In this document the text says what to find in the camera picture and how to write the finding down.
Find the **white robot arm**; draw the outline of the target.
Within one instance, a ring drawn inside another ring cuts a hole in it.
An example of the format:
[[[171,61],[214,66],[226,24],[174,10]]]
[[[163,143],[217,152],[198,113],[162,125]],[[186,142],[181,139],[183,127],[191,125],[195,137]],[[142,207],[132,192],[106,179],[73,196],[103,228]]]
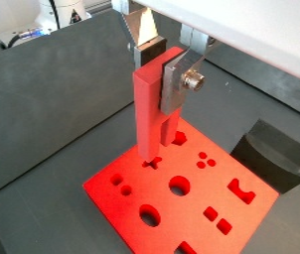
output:
[[[138,0],[110,0],[112,9],[120,14],[120,21],[128,36],[128,50],[132,52],[135,68],[140,68],[166,51],[166,39],[158,35],[152,12]],[[21,40],[48,35],[91,17],[84,11],[83,0],[39,0],[40,13],[35,22],[0,34],[6,48]],[[205,77],[198,73],[201,62],[215,39],[193,27],[182,25],[181,43],[189,48],[162,66],[159,85],[159,109],[170,115],[185,103],[187,90],[198,91]]]

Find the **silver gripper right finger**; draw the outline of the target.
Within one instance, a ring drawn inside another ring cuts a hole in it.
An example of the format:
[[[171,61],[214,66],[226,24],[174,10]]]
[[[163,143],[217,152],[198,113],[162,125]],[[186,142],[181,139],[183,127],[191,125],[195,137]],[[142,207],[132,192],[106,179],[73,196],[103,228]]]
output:
[[[183,105],[187,91],[198,91],[203,86],[199,68],[215,39],[182,25],[179,41],[187,48],[163,65],[160,111],[166,115]]]

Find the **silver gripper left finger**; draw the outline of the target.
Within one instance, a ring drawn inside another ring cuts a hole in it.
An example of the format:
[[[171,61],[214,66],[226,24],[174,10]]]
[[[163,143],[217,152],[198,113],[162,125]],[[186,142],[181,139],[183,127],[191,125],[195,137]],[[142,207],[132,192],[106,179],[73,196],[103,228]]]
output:
[[[111,0],[119,13],[134,65],[140,68],[166,51],[167,40],[158,35],[152,11],[134,0]]]

